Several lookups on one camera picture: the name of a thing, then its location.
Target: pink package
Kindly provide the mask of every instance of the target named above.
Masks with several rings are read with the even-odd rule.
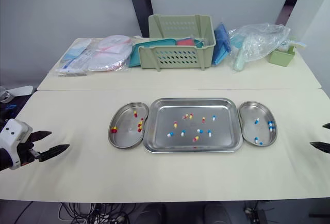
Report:
[[[178,46],[195,46],[194,40],[191,38],[185,38],[177,41]]]

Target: basket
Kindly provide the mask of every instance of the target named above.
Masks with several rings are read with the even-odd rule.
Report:
[[[156,68],[205,68],[211,66],[216,44],[212,20],[208,15],[151,15],[149,16],[150,39],[182,39],[193,36],[204,41],[197,46],[139,47],[141,67]]]
[[[293,49],[294,47],[291,46],[288,52],[274,50],[270,56],[269,62],[282,67],[287,67],[295,55]]]

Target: teal tray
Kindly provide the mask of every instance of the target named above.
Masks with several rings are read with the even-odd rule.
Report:
[[[162,40],[157,40],[157,41],[152,41],[152,42],[142,42],[142,43],[137,43],[135,44],[133,48],[133,52],[130,55],[130,62],[129,62],[129,67],[137,67],[141,65],[140,62],[140,54],[139,54],[139,47],[150,47],[150,46],[172,46],[176,45],[176,40],[169,38],[169,39],[162,39]]]

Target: small box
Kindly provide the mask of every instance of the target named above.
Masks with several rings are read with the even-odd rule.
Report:
[[[282,67],[286,67],[289,65],[290,61],[293,59],[295,52],[293,51],[294,47],[291,46],[288,52],[281,52],[278,50],[274,50],[270,56],[269,62],[280,65]]]

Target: robotic arm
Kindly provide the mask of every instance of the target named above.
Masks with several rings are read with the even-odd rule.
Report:
[[[49,131],[32,133],[32,128],[25,122],[10,119],[0,133],[0,171],[10,168],[15,170],[38,159],[46,161],[65,151],[69,144],[57,145],[40,153],[32,148],[33,142],[50,135]]]

